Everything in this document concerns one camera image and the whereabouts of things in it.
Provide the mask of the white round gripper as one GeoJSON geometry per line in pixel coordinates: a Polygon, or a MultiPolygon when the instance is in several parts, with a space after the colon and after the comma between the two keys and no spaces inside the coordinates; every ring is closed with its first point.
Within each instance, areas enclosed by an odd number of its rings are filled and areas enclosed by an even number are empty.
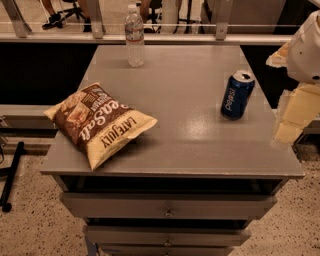
{"type": "Polygon", "coordinates": [[[312,12],[290,43],[270,55],[266,64],[274,68],[287,66],[288,76],[303,82],[293,91],[283,91],[276,111],[273,140],[292,144],[320,113],[319,12],[312,12]]]}

